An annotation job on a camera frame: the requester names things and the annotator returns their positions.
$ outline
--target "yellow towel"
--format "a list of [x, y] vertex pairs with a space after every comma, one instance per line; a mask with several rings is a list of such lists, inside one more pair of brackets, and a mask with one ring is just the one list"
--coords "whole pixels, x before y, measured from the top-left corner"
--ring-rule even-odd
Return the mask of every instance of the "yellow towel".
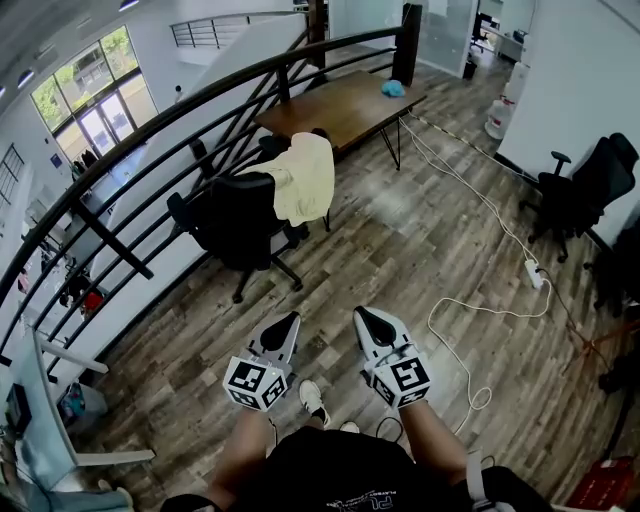
[[335, 168], [331, 143], [312, 133], [296, 133], [291, 147], [271, 162], [248, 167], [240, 174], [264, 172], [276, 184], [273, 209], [292, 226], [323, 217], [333, 199]]

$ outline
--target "black metal railing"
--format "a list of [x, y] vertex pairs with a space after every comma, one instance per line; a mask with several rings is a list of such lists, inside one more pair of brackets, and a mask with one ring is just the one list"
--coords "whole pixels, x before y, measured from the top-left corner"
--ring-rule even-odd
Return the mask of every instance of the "black metal railing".
[[198, 46], [214, 47], [218, 50], [231, 42], [248, 25], [258, 23], [274, 16], [297, 14], [294, 11], [248, 12], [242, 14], [225, 14], [211, 18], [174, 23], [171, 25], [176, 46], [196, 48]]
[[[412, 9], [419, 11], [419, 6], [405, 5], [405, 11], [415, 12]], [[356, 34], [349, 37], [344, 37], [335, 40], [329, 40], [320, 43], [314, 43], [305, 47], [286, 52], [270, 59], [258, 62], [245, 69], [239, 70], [213, 84], [210, 84], [195, 94], [185, 98], [183, 101], [169, 107], [167, 110], [158, 114], [155, 118], [151, 119], [145, 125], [141, 126], [133, 134], [127, 137], [123, 142], [118, 144], [114, 149], [104, 155], [94, 165], [92, 165], [80, 178], [69, 187], [66, 192], [58, 199], [58, 201], [46, 212], [46, 214], [40, 219], [38, 225], [32, 229], [25, 237], [22, 246], [9, 264], [5, 274], [0, 280], [0, 305], [7, 298], [10, 290], [16, 286], [16, 280], [20, 275], [22, 269], [25, 267], [33, 253], [37, 250], [39, 245], [46, 239], [49, 232], [56, 226], [56, 223], [67, 213], [71, 212], [73, 215], [78, 216], [84, 221], [83, 227], [65, 244], [62, 244], [55, 255], [49, 260], [49, 262], [42, 269], [42, 273], [35, 283], [31, 286], [30, 290], [20, 303], [16, 314], [13, 316], [10, 325], [1, 326], [2, 331], [0, 335], [0, 363], [9, 364], [10, 361], [4, 356], [3, 351], [9, 341], [12, 332], [16, 328], [18, 322], [28, 306], [29, 302], [33, 299], [35, 293], [41, 288], [47, 276], [52, 272], [54, 268], [62, 263], [68, 263], [70, 258], [68, 253], [70, 248], [80, 239], [80, 237], [88, 230], [93, 231], [100, 238], [100, 244], [82, 261], [72, 261], [71, 270], [67, 275], [65, 282], [55, 291], [49, 303], [42, 310], [38, 318], [31, 325], [34, 329], [41, 329], [43, 321], [48, 318], [49, 312], [54, 304], [59, 301], [60, 296], [67, 289], [71, 280], [81, 274], [86, 275], [86, 269], [93, 261], [93, 258], [105, 247], [111, 247], [117, 254], [117, 257], [105, 268], [99, 276], [96, 277], [85, 291], [75, 300], [75, 302], [69, 307], [63, 318], [57, 323], [57, 325], [48, 333], [48, 340], [54, 340], [56, 336], [59, 337], [60, 330], [66, 325], [71, 315], [76, 311], [83, 301], [87, 298], [88, 294], [99, 289], [100, 283], [111, 274], [111, 272], [122, 262], [127, 261], [131, 265], [132, 269], [118, 284], [116, 284], [108, 293], [103, 297], [102, 302], [90, 313], [84, 315], [84, 319], [79, 327], [68, 337], [66, 337], [65, 348], [71, 346], [80, 334], [86, 329], [91, 321], [96, 318], [97, 315], [104, 309], [104, 307], [114, 300], [120, 291], [138, 274], [145, 276], [147, 279], [152, 278], [153, 274], [148, 268], [150, 262], [152, 262], [159, 254], [161, 254], [178, 236], [180, 232], [173, 230], [171, 234], [162, 240], [149, 254], [144, 257], [138, 258], [134, 255], [133, 251], [144, 240], [156, 232], [165, 222], [170, 220], [170, 214], [166, 207], [163, 213], [151, 223], [146, 226], [144, 230], [138, 236], [127, 245], [123, 244], [117, 235], [129, 225], [132, 221], [140, 216], [147, 208], [149, 208], [154, 202], [162, 198], [163, 194], [171, 190], [176, 184], [186, 179], [188, 176], [197, 172], [198, 169], [204, 168], [206, 165], [211, 165], [216, 158], [216, 169], [213, 178], [220, 175], [233, 174], [238, 172], [243, 165], [245, 165], [251, 158], [253, 158], [258, 152], [259, 148], [253, 148], [246, 151], [251, 137], [257, 130], [257, 125], [253, 123], [254, 117], [265, 106], [274, 105], [277, 101], [286, 101], [289, 97], [289, 90], [292, 87], [303, 84], [307, 81], [324, 75], [330, 71], [341, 68], [346, 65], [353, 64], [358, 61], [369, 59], [371, 57], [379, 56], [385, 53], [393, 53], [393, 62], [383, 66], [377, 66], [375, 71], [379, 71], [385, 67], [393, 67], [392, 76], [398, 78], [403, 83], [409, 85], [411, 77], [413, 76], [413, 64], [411, 63], [412, 52], [415, 52], [415, 46], [417, 45], [418, 31], [409, 31], [405, 27], [393, 27], [383, 30], [376, 30], [372, 32], [366, 32], [362, 34]], [[396, 48], [388, 48], [384, 50], [376, 50], [370, 53], [359, 55], [357, 57], [342, 61], [340, 63], [328, 66], [324, 69], [320, 69], [316, 72], [299, 76], [304, 64], [312, 58], [315, 58], [319, 54], [324, 55], [325, 52], [349, 46], [356, 43], [362, 43], [365, 41], [396, 36]], [[206, 126], [198, 129], [194, 133], [185, 136], [178, 144], [168, 148], [163, 154], [158, 156], [155, 160], [146, 165], [143, 169], [137, 172], [131, 179], [124, 184], [119, 190], [114, 192], [109, 199], [107, 199], [97, 211], [89, 211], [82, 198], [87, 191], [96, 184], [105, 174], [107, 174], [114, 165], [123, 160], [133, 150], [145, 144], [152, 136], [158, 132], [164, 130], [172, 123], [182, 118], [184, 115], [192, 112], [198, 107], [206, 104], [209, 101], [214, 100], [225, 92], [234, 89], [244, 83], [247, 83], [256, 78], [263, 77], [261, 83], [261, 90], [252, 94], [249, 99], [219, 117], [212, 120]], [[210, 132], [211, 130], [230, 122], [229, 127], [225, 130], [223, 137], [221, 137], [216, 146], [208, 151], [201, 158], [196, 159], [191, 165], [185, 169], [176, 172], [175, 175], [169, 179], [166, 183], [161, 184], [157, 189], [144, 201], [142, 201], [137, 207], [129, 213], [120, 223], [115, 227], [108, 229], [100, 222], [100, 216], [111, 208], [114, 203], [120, 199], [123, 195], [127, 194], [137, 183], [144, 180], [150, 173], [153, 172], [160, 164], [167, 159], [178, 153], [182, 148], [185, 148], [193, 141], [197, 140], [202, 135]], [[240, 148], [233, 153], [237, 144], [240, 144]], [[210, 186], [209, 180], [201, 181], [187, 196], [187, 200], [196, 197], [201, 194]], [[51, 372], [57, 360], [54, 360], [49, 365], [48, 371]]]
[[16, 151], [16, 147], [11, 144], [0, 162], [0, 210], [5, 204], [11, 205], [13, 188], [18, 183], [23, 165], [24, 161]]

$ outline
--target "wooden floor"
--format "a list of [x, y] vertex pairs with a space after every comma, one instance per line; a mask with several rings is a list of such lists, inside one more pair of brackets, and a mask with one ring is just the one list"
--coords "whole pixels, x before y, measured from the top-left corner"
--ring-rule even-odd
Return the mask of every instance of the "wooden floor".
[[[428, 99], [416, 113], [495, 151], [497, 144], [482, 126], [509, 72], [494, 63], [479, 68], [468, 83], [418, 66], [415, 85]], [[468, 146], [406, 120], [488, 195], [526, 240], [533, 214], [520, 212], [518, 201], [535, 201], [537, 193]], [[256, 274], [245, 301], [234, 305], [238, 274], [211, 261], [117, 345], [106, 361], [111, 372], [98, 384], [112, 412], [82, 449], [151, 448], [157, 457], [144, 465], [94, 470], [91, 478], [105, 476], [124, 485], [140, 510], [157, 509], [166, 496], [204, 489], [238, 410], [221, 387], [229, 358], [247, 343], [258, 321], [276, 312], [302, 315], [293, 364], [300, 379], [314, 379], [324, 391], [334, 428], [350, 419], [374, 435], [380, 420], [395, 414], [358, 375], [362, 357], [351, 316], [360, 304], [389, 311], [407, 324], [437, 371], [432, 406], [452, 429], [460, 424], [468, 407], [466, 374], [429, 332], [427, 317], [446, 296], [522, 313], [541, 311], [546, 289], [531, 287], [521, 249], [476, 196], [423, 161], [405, 132], [400, 172], [380, 136], [337, 165], [332, 226], [327, 234], [321, 221], [311, 223], [311, 238], [283, 257], [303, 277], [303, 291], [291, 292], [291, 282], [272, 269]], [[613, 322], [592, 309], [595, 290], [582, 269], [597, 251], [593, 242], [571, 240], [563, 265], [550, 238], [532, 249], [582, 332], [607, 331]], [[436, 315], [437, 329], [472, 371], [472, 390], [493, 388], [491, 404], [472, 413], [462, 441], [469, 449], [482, 447], [554, 502], [566, 499], [601, 454], [622, 398], [607, 398], [598, 389], [597, 376], [605, 370], [599, 358], [581, 358], [567, 369], [578, 352], [566, 322], [555, 296], [549, 313], [537, 319], [458, 305], [443, 306]], [[615, 343], [602, 348], [609, 361], [618, 351]], [[295, 392], [275, 406], [272, 419], [280, 437], [303, 424], [306, 416]], [[406, 439], [401, 442], [406, 446]]]

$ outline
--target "glass door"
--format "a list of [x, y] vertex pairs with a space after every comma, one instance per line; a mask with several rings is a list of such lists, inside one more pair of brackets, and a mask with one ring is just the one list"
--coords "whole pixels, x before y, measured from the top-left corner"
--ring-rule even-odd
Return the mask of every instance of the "glass door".
[[89, 134], [89, 137], [91, 137], [94, 146], [98, 149], [101, 155], [104, 155], [107, 151], [113, 148], [116, 143], [97, 110], [97, 108], [91, 109], [88, 114], [80, 119], [80, 122]]
[[102, 101], [99, 108], [102, 111], [103, 117], [107, 120], [107, 123], [109, 123], [109, 128], [111, 128], [111, 132], [115, 135], [118, 142], [121, 142], [133, 133], [133, 126], [129, 121], [117, 93], [112, 94], [106, 100]]

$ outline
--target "shoe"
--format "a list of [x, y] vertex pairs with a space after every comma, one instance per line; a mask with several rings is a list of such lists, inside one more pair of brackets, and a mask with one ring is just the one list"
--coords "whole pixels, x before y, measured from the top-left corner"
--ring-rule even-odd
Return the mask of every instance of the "shoe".
[[322, 403], [322, 394], [320, 388], [312, 380], [304, 380], [300, 384], [300, 402], [304, 408], [309, 411], [309, 414], [313, 414], [318, 409], [324, 411], [324, 426], [326, 427], [330, 422], [329, 413]]
[[124, 499], [127, 500], [127, 505], [129, 506], [129, 510], [133, 512], [133, 498], [131, 497], [131, 494], [129, 494], [129, 491], [127, 491], [123, 487], [118, 487], [116, 489], [116, 492], [119, 492], [120, 494], [124, 494]]
[[351, 432], [352, 434], [360, 433], [360, 427], [358, 427], [358, 425], [356, 425], [353, 421], [345, 421], [340, 427], [340, 430], [342, 430], [343, 432]]
[[103, 480], [102, 478], [98, 480], [98, 489], [104, 492], [113, 491], [113, 487], [111, 487], [111, 484], [106, 480]]

